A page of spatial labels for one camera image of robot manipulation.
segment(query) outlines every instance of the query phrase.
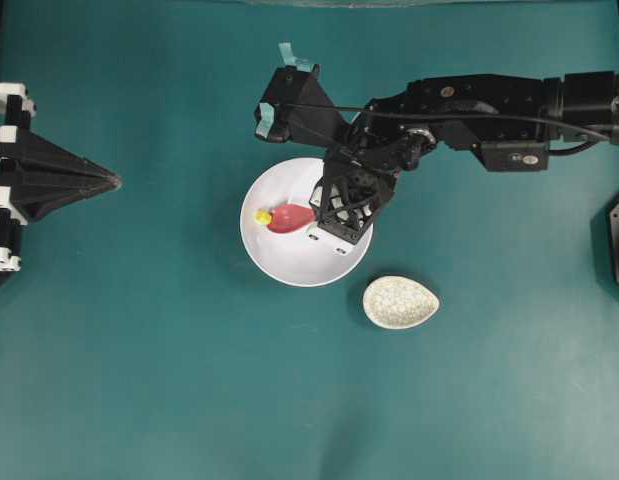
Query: robotic arm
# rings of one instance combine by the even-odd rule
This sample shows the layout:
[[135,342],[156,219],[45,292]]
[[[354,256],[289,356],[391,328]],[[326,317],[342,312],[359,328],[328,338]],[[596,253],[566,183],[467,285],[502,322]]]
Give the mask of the robotic arm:
[[[613,72],[544,80],[430,78],[349,108],[329,100],[318,83],[319,66],[286,63],[256,108],[256,137],[326,149],[323,177],[310,201],[315,231],[348,246],[391,200],[400,174],[416,169],[440,142],[470,151],[492,172],[536,172],[547,169],[552,155],[575,154],[601,141],[619,146],[619,75]],[[347,123],[342,111],[359,115]],[[552,150],[551,141],[560,138],[579,145]],[[347,248],[336,251],[346,254]]]

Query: teal tape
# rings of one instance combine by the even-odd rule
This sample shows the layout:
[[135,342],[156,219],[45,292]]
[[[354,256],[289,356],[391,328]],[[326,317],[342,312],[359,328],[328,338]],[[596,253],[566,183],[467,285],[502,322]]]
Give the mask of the teal tape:
[[267,138],[269,135],[269,130],[273,126],[273,107],[268,103],[260,104],[260,122],[256,127],[256,134],[261,136],[262,138]]
[[278,48],[280,48],[280,54],[285,65],[296,67],[300,72],[311,72],[313,70],[313,63],[304,58],[298,58],[293,54],[291,43],[279,43]]

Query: teal tabletop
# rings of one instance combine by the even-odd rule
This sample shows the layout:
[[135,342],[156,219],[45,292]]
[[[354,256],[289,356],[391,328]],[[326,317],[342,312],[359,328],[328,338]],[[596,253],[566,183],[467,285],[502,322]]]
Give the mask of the teal tabletop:
[[[254,138],[280,41],[344,105],[434,76],[619,72],[608,0],[9,0],[0,81],[124,186],[27,227],[0,289],[0,479],[619,479],[619,148],[496,174],[440,147],[351,274],[288,287],[238,226],[260,173],[322,154]],[[389,273],[439,312],[371,324],[362,293]]]

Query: yellow object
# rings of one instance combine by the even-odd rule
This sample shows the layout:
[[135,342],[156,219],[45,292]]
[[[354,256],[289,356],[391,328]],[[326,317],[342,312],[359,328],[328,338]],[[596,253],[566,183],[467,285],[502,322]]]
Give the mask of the yellow object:
[[264,210],[258,210],[254,215],[254,219],[260,225],[269,225],[272,222],[273,217],[269,212],[265,212]]

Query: red spoon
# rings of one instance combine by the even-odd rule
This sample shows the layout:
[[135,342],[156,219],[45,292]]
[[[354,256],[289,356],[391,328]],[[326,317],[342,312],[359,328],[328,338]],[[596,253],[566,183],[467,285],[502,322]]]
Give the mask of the red spoon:
[[295,232],[315,220],[311,208],[302,207],[295,203],[278,205],[271,212],[258,210],[255,218],[256,222],[266,225],[274,233]]

